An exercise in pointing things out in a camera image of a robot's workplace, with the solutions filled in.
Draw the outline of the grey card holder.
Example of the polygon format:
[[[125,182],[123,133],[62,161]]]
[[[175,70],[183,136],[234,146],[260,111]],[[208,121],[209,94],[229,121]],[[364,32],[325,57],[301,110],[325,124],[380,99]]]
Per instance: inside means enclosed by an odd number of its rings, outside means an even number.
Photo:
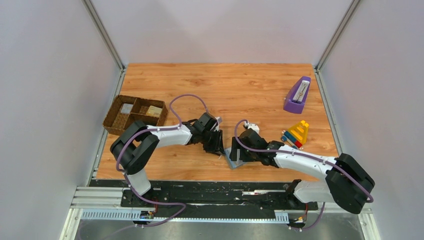
[[[232,156],[232,148],[231,147],[226,148],[224,150],[224,152],[225,152],[225,157],[226,157],[227,163],[228,163],[230,169],[232,169],[232,170],[239,168],[239,167],[248,163],[246,161],[248,159],[248,155],[243,150],[236,149],[236,152],[235,152],[236,160],[235,161],[233,161],[231,159],[231,156]]]

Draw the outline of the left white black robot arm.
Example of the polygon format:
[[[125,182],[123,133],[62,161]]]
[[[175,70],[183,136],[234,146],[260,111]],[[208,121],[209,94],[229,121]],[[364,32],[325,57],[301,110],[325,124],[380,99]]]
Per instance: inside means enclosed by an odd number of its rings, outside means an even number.
[[[221,117],[205,112],[199,118],[173,126],[152,126],[142,120],[133,122],[110,147],[116,168],[139,195],[151,189],[145,166],[155,149],[174,145],[202,144],[206,153],[223,156]]]

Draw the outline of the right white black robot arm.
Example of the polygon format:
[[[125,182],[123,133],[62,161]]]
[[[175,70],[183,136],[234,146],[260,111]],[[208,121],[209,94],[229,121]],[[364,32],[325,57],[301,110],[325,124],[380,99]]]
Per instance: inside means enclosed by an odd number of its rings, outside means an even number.
[[[233,136],[230,159],[260,162],[264,166],[291,169],[312,176],[317,181],[301,180],[293,195],[302,203],[330,202],[352,214],[359,214],[366,203],[374,201],[371,192],[375,181],[347,153],[322,156],[293,148],[281,141],[269,141],[253,129]]]

